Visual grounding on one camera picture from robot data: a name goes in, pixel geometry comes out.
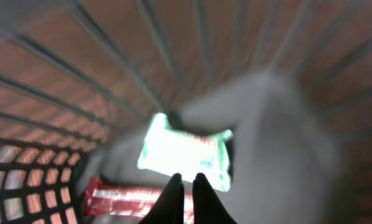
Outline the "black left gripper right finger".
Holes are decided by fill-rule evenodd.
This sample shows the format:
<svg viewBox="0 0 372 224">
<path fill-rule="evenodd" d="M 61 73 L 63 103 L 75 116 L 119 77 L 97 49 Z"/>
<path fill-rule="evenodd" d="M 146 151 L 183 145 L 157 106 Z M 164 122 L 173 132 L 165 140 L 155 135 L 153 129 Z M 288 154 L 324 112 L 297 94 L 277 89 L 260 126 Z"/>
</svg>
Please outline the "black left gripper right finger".
<svg viewBox="0 0 372 224">
<path fill-rule="evenodd" d="M 194 224 L 236 224 L 203 173 L 198 173 L 192 187 Z"/>
</svg>

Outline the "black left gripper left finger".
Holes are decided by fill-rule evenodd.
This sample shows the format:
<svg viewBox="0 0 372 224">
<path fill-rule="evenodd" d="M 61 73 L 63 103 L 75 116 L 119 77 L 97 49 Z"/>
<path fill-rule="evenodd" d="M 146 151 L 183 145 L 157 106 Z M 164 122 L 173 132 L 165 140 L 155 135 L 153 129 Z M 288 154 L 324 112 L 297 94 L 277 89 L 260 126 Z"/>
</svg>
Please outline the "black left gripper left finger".
<svg viewBox="0 0 372 224">
<path fill-rule="evenodd" d="M 174 174 L 139 224 L 183 224 L 184 196 L 182 176 Z"/>
</svg>

